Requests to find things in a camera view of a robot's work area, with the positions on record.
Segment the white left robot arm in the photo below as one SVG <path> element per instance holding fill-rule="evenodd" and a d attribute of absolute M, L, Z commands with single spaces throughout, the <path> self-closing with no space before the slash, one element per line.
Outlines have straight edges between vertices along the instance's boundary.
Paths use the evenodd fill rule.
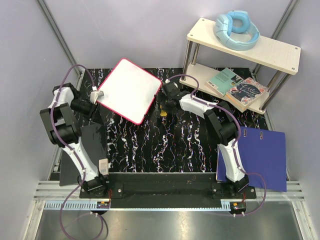
<path fill-rule="evenodd" d="M 71 158 L 79 172 L 78 183 L 84 196 L 103 198 L 108 193 L 107 179 L 85 150 L 82 131 L 74 115 L 80 113 L 87 120 L 102 124 L 98 104 L 81 99 L 80 92 L 71 83 L 54 87 L 52 93 L 51 104 L 39 112 L 48 138 Z"/>

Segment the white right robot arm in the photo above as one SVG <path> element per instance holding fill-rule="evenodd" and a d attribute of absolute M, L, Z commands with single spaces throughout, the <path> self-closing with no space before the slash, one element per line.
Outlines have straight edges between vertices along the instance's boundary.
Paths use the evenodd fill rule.
<path fill-rule="evenodd" d="M 157 102 L 160 109 L 167 113 L 184 110 L 205 120 L 206 130 L 217 143 L 225 165 L 226 183 L 222 184 L 222 192 L 235 199 L 243 195 L 249 185 L 249 177 L 238 147 L 241 128 L 229 105 L 224 101 L 214 103 L 198 98 L 188 91 L 182 91 L 174 82 L 161 86 Z"/>

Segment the pink-framed whiteboard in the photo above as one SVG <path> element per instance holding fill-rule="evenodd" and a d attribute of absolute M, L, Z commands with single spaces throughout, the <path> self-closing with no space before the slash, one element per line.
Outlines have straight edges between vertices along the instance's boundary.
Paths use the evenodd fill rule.
<path fill-rule="evenodd" d="M 140 125 L 161 86 L 160 79 L 123 58 L 99 86 L 103 96 L 98 97 L 97 102 Z"/>

